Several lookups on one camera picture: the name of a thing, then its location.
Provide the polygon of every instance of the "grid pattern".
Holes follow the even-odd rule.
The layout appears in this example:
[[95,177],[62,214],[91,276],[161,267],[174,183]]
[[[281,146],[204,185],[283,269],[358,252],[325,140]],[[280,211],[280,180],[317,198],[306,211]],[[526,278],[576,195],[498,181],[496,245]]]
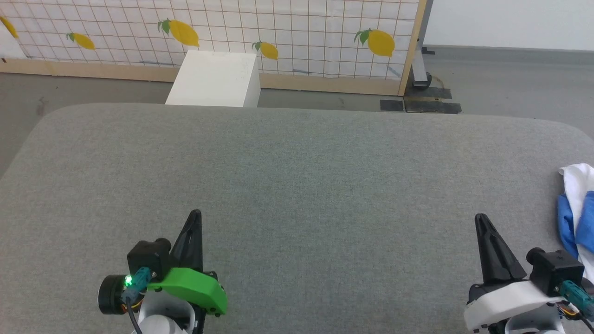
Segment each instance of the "grid pattern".
[[[399,79],[418,1],[0,0],[0,16],[33,59],[179,67],[197,48],[157,30],[170,19],[196,31],[200,50],[258,53],[262,73]],[[368,29],[394,40],[391,56],[374,54],[370,40],[355,40]],[[87,36],[94,50],[69,33]],[[277,59],[252,48],[260,41],[276,48]]]

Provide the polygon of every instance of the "gray fabric tabletop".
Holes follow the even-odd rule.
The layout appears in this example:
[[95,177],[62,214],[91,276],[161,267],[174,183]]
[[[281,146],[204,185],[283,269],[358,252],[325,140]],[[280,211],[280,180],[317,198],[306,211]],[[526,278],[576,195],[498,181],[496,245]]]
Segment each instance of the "gray fabric tabletop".
[[4,333],[130,333],[102,279],[192,209],[228,314],[205,333],[466,333],[473,217],[560,247],[568,125],[485,116],[94,104],[46,116],[0,180]]

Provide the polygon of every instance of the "wooden baseboard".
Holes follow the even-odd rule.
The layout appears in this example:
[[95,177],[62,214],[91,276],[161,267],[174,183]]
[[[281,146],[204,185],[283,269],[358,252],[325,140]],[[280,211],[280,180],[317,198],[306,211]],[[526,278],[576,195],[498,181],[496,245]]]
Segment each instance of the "wooden baseboard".
[[[32,59],[6,59],[6,62],[0,62],[0,73],[40,74],[60,77],[174,82],[178,71],[179,68],[169,67],[51,62]],[[400,81],[260,74],[260,86],[270,89],[309,90],[315,92],[397,95]]]

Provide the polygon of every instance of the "white wall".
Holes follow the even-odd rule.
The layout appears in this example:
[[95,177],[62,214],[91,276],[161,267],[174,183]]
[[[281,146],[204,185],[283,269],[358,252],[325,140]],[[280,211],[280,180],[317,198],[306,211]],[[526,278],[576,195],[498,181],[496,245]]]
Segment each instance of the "white wall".
[[425,44],[594,51],[594,0],[434,0]]

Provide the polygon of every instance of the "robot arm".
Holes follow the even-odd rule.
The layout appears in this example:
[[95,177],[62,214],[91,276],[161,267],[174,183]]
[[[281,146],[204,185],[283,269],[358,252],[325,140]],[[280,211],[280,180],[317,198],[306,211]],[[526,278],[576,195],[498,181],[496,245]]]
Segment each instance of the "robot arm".
[[140,241],[127,259],[131,275],[105,277],[97,301],[103,314],[128,313],[137,334],[202,334],[207,314],[225,314],[225,290],[215,272],[203,272],[199,210],[189,214],[173,249],[164,238]]
[[469,330],[479,333],[487,329],[489,334],[529,329],[565,333],[560,314],[590,325],[594,299],[584,290],[591,284],[582,281],[584,267],[579,261],[564,250],[546,253],[533,248],[526,256],[533,266],[527,278],[489,218],[478,214],[475,225],[484,282],[470,287],[464,312]]

